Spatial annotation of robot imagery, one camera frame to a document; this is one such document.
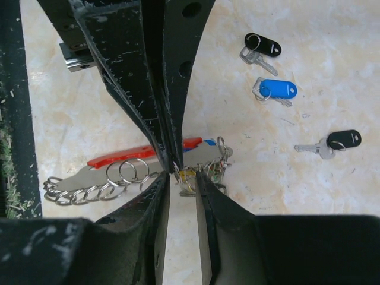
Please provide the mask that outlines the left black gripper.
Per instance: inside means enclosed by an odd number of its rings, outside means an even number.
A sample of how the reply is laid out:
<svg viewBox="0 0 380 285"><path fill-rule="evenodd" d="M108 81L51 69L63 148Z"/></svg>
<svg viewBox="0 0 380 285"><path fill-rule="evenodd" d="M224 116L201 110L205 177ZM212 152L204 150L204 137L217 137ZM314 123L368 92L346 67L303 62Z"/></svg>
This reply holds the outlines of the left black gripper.
<svg viewBox="0 0 380 285"><path fill-rule="evenodd" d="M62 40L59 47L69 71L97 65L109 94L147 137L163 169L172 173L163 90L145 46L143 1L38 3Z"/></svg>

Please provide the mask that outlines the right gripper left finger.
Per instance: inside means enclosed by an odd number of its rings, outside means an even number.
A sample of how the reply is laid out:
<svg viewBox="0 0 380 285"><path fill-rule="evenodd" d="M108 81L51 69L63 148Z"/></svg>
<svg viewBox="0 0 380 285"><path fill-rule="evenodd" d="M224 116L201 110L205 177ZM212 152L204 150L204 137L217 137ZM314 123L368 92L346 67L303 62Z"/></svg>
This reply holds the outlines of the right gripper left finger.
<svg viewBox="0 0 380 285"><path fill-rule="evenodd" d="M162 172L130 202L90 231L89 284L161 284L170 205Z"/></svg>

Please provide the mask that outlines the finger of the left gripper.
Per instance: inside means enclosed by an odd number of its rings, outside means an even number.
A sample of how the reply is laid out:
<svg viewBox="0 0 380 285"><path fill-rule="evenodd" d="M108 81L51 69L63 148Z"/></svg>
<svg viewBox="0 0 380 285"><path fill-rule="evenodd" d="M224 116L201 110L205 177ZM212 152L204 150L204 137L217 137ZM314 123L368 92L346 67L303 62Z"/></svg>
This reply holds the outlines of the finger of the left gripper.
<svg viewBox="0 0 380 285"><path fill-rule="evenodd" d="M183 117L189 82L214 1L164 1L162 31L163 167L183 167Z"/></svg>

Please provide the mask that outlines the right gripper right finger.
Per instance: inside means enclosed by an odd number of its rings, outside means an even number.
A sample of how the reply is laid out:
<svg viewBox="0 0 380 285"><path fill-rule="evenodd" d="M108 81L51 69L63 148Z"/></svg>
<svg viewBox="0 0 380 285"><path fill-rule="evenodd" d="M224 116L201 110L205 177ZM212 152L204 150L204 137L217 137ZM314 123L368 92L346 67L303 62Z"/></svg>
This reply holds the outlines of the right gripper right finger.
<svg viewBox="0 0 380 285"><path fill-rule="evenodd" d="M202 284L267 284L255 216L196 173Z"/></svg>

